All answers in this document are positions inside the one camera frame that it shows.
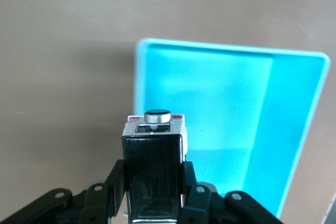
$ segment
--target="beige surface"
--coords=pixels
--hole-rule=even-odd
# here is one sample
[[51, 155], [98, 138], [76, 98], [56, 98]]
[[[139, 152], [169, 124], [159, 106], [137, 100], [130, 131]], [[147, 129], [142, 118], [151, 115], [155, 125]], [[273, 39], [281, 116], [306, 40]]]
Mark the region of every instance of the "beige surface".
[[[80, 192], [122, 157], [137, 40], [318, 50], [333, 61], [335, 16], [336, 0], [0, 0], [0, 219], [50, 189]], [[335, 75], [332, 66], [285, 223], [320, 223], [336, 191]]]

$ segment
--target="blue plastic bin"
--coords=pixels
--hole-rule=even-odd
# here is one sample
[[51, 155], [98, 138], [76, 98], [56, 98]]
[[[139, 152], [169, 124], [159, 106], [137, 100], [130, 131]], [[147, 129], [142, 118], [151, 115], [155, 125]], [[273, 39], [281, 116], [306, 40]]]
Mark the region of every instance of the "blue plastic bin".
[[328, 69], [321, 52], [144, 39], [134, 113], [184, 113], [197, 180], [279, 217]]

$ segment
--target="silver knob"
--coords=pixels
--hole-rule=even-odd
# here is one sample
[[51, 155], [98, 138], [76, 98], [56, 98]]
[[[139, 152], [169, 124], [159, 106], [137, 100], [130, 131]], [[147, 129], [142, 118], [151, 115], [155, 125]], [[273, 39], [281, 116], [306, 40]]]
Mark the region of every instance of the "silver knob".
[[172, 113], [169, 110], [148, 110], [144, 120], [146, 123], [168, 123], [171, 117]]

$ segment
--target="blue container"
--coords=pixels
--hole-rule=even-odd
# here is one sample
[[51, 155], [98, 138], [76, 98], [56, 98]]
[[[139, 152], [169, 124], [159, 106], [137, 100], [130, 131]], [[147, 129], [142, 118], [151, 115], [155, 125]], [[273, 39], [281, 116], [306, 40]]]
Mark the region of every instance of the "blue container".
[[185, 114], [197, 180], [279, 217], [329, 64], [321, 52], [144, 39], [134, 113]]

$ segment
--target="gray tabletop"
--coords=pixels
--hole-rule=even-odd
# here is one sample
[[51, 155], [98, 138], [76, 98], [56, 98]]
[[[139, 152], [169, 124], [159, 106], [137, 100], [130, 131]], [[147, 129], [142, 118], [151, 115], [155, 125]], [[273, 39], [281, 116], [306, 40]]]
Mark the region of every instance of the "gray tabletop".
[[[336, 0], [0, 0], [0, 219], [53, 188], [79, 193], [122, 158], [139, 39], [316, 50], [333, 62], [335, 15]], [[335, 75], [332, 65], [285, 223], [320, 223], [336, 192]]]

